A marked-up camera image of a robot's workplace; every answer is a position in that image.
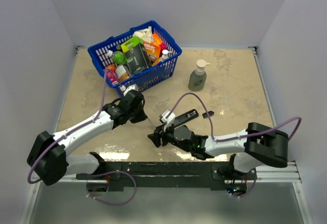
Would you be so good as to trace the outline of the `black remote control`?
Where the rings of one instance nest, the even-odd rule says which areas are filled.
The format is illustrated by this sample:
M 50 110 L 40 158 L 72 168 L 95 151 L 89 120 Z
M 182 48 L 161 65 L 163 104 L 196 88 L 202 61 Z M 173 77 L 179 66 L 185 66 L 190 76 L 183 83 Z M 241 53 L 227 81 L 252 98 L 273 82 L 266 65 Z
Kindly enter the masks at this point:
M 177 116 L 177 117 L 175 118 L 174 123 L 173 123 L 174 126 L 175 126 L 175 127 L 180 126 L 180 125 L 182 125 L 182 124 L 185 124 L 185 123 L 187 123 L 187 122 L 189 122 L 189 121 L 191 121 L 191 120 L 193 120 L 193 119 L 199 117 L 199 114 L 198 114 L 197 111 L 196 111 L 196 112 L 197 112 L 196 115 L 191 116 L 191 117 L 188 117 L 188 116 L 187 116 L 188 113 L 191 113 L 191 112 L 193 112 L 193 111 L 196 111 L 196 110 L 195 110 L 195 109 L 191 109 L 191 110 L 187 111 L 186 113 Z

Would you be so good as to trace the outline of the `black battery compartment cover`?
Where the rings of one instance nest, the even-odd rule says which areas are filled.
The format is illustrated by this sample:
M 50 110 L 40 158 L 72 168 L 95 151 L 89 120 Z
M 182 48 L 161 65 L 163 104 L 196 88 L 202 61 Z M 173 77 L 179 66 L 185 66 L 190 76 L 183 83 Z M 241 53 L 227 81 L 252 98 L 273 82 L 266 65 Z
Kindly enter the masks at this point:
M 214 112 L 212 110 L 210 110 L 207 113 L 203 113 L 202 117 L 205 119 L 205 118 L 211 117 L 213 115 L 214 115 Z

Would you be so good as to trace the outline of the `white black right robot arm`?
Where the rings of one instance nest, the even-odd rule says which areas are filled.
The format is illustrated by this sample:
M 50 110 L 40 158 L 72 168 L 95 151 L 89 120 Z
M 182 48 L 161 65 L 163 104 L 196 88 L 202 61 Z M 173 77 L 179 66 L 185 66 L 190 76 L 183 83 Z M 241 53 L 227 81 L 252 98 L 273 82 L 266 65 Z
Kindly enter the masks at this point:
M 172 144 L 203 161 L 229 153 L 229 165 L 222 173 L 235 180 L 261 165 L 288 166 L 289 136 L 256 122 L 234 134 L 218 137 L 197 135 L 185 125 L 177 128 L 161 125 L 148 138 L 157 148 Z

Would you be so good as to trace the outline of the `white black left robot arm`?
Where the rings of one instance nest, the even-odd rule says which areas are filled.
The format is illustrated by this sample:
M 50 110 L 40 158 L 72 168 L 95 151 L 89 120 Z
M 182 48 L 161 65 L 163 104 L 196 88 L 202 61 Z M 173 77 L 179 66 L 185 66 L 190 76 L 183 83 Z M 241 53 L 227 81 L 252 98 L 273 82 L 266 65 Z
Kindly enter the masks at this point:
M 69 129 L 53 135 L 47 131 L 41 132 L 27 158 L 31 172 L 36 173 L 47 186 L 71 174 L 88 174 L 94 179 L 101 179 L 106 173 L 105 161 L 95 152 L 73 155 L 73 151 L 127 121 L 138 123 L 146 120 L 144 105 L 143 94 L 130 90 L 122 98 L 104 104 L 90 118 Z

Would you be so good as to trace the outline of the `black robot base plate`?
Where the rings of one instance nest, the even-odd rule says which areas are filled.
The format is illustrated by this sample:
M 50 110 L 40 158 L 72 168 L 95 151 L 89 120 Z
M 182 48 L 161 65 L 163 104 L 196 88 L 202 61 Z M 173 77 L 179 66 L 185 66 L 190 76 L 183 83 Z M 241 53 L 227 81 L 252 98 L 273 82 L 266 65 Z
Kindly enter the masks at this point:
M 78 180 L 102 181 L 99 174 L 111 172 L 110 191 L 122 191 L 133 187 L 130 174 L 139 188 L 207 188 L 225 190 L 225 181 L 242 180 L 244 174 L 232 173 L 229 162 L 105 162 L 91 175 L 79 173 Z

